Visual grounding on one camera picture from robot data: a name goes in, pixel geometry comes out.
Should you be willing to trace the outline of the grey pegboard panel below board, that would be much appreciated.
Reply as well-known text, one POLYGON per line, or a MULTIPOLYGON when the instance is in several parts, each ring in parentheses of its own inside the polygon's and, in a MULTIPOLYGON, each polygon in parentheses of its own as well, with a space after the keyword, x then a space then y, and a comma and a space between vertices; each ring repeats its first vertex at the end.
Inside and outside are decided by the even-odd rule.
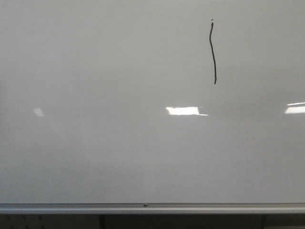
POLYGON ((99 229, 94 215, 8 215, 0 216, 2 229, 99 229))

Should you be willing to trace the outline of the white whiteboard with aluminium frame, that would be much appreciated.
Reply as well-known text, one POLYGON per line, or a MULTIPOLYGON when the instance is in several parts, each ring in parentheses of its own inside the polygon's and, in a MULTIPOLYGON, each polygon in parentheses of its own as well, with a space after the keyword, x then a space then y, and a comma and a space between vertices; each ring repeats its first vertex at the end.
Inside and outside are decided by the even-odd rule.
POLYGON ((3 0, 2 214, 303 214, 302 0, 3 0))

